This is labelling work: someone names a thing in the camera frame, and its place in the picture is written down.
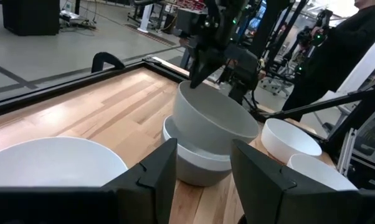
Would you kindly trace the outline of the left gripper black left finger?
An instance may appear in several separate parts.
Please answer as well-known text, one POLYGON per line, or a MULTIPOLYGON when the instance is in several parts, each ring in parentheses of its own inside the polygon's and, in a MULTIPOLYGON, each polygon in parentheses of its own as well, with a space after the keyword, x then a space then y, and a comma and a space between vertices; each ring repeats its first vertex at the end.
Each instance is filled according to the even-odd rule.
POLYGON ((115 195, 104 224, 168 224, 176 186, 178 140, 170 138, 103 186, 115 195))

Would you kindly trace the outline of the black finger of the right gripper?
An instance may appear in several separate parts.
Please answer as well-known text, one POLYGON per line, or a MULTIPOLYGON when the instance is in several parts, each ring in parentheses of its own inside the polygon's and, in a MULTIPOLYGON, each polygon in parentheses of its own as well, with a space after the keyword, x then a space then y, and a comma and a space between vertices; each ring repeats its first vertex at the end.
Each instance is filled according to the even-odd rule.
POLYGON ((216 49, 195 49, 189 73, 190 88, 197 88, 209 75, 221 67, 221 53, 216 49))

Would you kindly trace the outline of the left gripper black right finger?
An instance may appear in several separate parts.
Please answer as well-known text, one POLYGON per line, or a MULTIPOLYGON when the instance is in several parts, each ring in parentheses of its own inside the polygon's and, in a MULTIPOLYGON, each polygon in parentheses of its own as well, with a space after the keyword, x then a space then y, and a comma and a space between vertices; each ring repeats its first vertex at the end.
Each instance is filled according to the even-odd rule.
POLYGON ((296 182, 282 174, 283 165, 238 139, 232 141, 230 161, 244 211, 238 224, 277 224, 283 195, 296 182))

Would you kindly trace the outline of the light grey bowl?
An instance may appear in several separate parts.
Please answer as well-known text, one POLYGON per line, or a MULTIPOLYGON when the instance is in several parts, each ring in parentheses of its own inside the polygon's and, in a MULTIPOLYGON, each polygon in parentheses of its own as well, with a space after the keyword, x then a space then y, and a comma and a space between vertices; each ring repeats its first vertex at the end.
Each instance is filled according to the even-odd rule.
POLYGON ((242 105, 212 86, 190 84, 178 85, 172 113, 175 126, 190 143, 229 155, 234 139, 250 143, 259 135, 259 124, 242 105))

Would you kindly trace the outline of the dark grey bowl white rim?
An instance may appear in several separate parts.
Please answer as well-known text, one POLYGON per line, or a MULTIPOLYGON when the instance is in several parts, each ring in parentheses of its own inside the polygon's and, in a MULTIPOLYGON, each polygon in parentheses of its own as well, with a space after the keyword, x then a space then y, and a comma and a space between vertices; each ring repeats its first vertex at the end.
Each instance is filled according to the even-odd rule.
POLYGON ((200 149, 183 137, 169 115, 164 119, 161 140, 175 138, 178 142, 177 178, 187 184, 209 187, 218 184, 231 173, 230 157, 200 149))

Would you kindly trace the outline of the white tower pillar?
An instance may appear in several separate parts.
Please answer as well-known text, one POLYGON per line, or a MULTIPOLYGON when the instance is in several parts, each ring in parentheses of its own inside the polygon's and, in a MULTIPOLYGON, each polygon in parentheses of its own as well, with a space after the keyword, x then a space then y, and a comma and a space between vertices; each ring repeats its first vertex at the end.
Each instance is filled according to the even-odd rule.
POLYGON ((141 18, 140 26, 138 30, 143 33, 148 33, 148 24, 150 23, 150 15, 153 8, 153 4, 146 5, 141 18))

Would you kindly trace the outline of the grey mesh office chair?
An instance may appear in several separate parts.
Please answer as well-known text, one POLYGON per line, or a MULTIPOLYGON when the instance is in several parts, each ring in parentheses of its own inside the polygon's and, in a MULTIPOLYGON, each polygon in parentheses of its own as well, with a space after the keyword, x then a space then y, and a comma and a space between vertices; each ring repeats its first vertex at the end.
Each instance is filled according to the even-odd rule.
POLYGON ((375 112, 360 127, 348 179, 359 189, 375 189, 375 112))

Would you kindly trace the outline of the person with headphones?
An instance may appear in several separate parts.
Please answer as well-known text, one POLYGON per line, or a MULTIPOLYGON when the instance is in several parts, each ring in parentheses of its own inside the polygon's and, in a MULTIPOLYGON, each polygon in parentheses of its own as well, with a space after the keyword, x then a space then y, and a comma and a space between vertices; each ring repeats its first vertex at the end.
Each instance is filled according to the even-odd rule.
POLYGON ((335 92, 375 43, 375 0, 354 0, 358 12, 331 28, 282 110, 310 105, 335 92))

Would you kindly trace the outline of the grey floor equipment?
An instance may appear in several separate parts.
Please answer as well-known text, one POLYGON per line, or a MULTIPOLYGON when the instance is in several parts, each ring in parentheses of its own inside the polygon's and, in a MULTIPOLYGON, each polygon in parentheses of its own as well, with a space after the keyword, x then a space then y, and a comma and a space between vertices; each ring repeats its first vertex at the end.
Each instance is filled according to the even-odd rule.
POLYGON ((93 21, 88 20, 85 17, 82 17, 78 14, 74 14, 73 12, 61 10, 60 12, 60 27, 61 28, 81 28, 81 29, 88 29, 88 30, 96 30, 95 23, 93 21))

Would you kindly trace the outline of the black cabinet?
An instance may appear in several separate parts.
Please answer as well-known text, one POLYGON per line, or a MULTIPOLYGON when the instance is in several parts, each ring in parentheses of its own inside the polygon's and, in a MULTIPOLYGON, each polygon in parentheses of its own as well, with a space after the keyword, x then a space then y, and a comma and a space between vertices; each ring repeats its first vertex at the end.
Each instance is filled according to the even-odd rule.
POLYGON ((57 35, 60 0, 2 0, 4 28, 18 36, 57 35))

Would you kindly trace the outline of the black frame brace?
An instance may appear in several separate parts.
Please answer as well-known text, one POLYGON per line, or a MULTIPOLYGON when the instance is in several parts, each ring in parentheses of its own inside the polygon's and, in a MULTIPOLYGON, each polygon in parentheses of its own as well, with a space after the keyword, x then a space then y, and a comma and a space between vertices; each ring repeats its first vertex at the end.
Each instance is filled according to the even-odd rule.
POLYGON ((286 119, 291 118, 292 116, 304 115, 307 113, 312 113, 315 111, 324 110, 327 108, 344 105, 347 103, 352 103, 354 101, 365 100, 366 98, 371 98, 374 94, 375 88, 372 88, 370 90, 352 92, 346 96, 340 96, 331 100, 322 101, 312 105, 301 106, 299 108, 295 108, 292 110, 269 113, 262 111, 260 109, 254 109, 250 110, 250 114, 255 119, 263 123, 266 119, 269 118, 286 119))

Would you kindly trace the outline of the black slanted frame strut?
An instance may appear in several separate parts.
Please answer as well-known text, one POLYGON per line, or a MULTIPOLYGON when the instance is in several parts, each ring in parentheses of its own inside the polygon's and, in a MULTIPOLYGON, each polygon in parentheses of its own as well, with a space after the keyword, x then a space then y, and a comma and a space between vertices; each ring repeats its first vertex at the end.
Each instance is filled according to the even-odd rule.
POLYGON ((344 137, 351 129, 358 130, 375 112, 375 84, 367 90, 349 94, 349 103, 359 101, 359 104, 335 131, 321 144, 322 150, 330 156, 335 156, 341 150, 344 137))

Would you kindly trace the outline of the black metal table frame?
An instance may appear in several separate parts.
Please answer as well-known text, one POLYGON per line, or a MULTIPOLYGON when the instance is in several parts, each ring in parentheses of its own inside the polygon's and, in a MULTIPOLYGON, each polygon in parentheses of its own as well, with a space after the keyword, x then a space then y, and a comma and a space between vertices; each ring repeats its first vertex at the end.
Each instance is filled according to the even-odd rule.
POLYGON ((134 72, 139 68, 147 68, 148 70, 175 83, 180 83, 189 79, 188 72, 180 72, 179 68, 172 68, 170 65, 166 65, 159 59, 146 57, 139 62, 126 64, 124 67, 115 66, 105 70, 99 70, 96 67, 94 72, 86 77, 60 83, 47 88, 39 88, 19 96, 12 96, 5 100, 0 100, 0 116, 128 72, 134 72))

